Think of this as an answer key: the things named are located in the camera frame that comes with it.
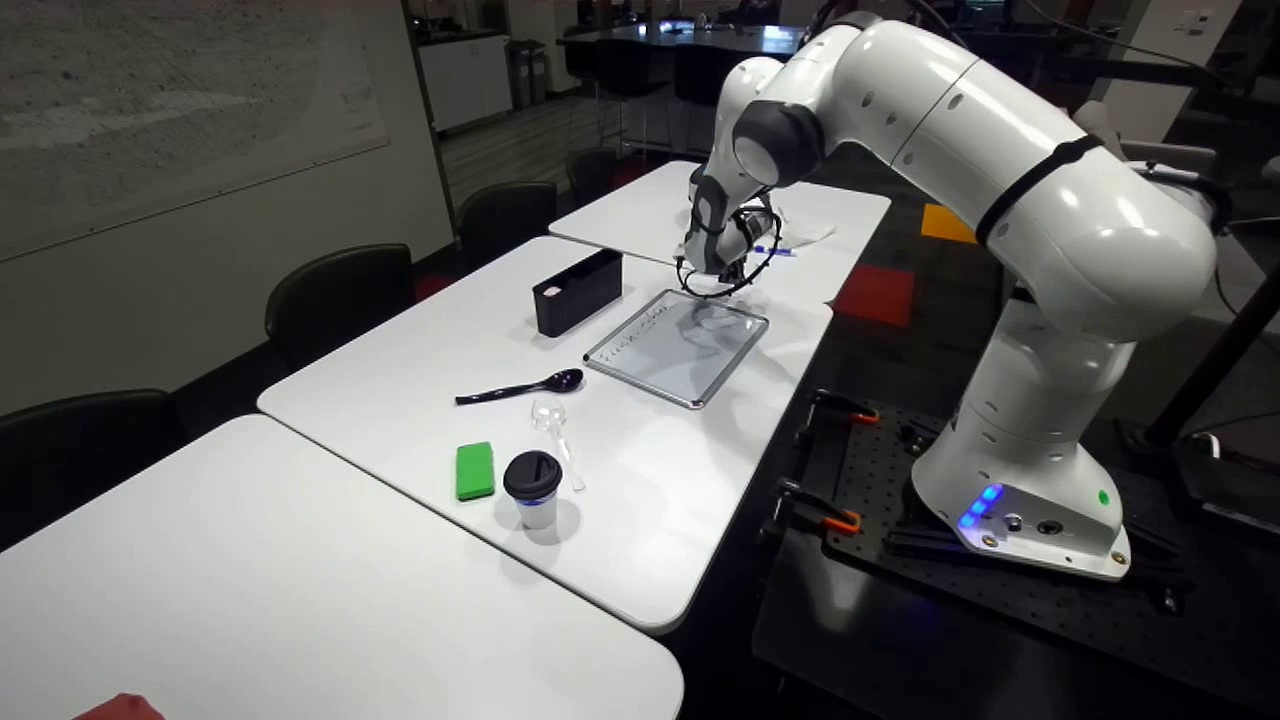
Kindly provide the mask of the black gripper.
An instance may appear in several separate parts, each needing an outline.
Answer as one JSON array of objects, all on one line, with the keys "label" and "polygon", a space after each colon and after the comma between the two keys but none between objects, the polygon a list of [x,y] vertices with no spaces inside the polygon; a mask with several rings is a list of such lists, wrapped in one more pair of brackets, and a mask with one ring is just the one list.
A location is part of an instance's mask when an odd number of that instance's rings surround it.
[{"label": "black gripper", "polygon": [[737,213],[741,200],[720,179],[693,179],[689,227],[676,258],[682,280],[707,275],[714,284],[737,284],[744,275],[749,240],[737,227]]}]

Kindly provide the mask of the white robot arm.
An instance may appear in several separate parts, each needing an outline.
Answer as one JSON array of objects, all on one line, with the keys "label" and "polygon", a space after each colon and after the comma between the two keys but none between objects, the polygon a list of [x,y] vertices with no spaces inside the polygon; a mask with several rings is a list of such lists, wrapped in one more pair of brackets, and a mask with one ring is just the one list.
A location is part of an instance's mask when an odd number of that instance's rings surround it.
[{"label": "white robot arm", "polygon": [[1206,291],[1206,213],[974,52],[852,14],[722,78],[682,269],[737,272],[750,249],[741,209],[849,144],[957,213],[1015,280],[951,422],[911,460],[917,500],[974,557],[1119,579],[1124,500],[1083,431],[1133,354]]}]

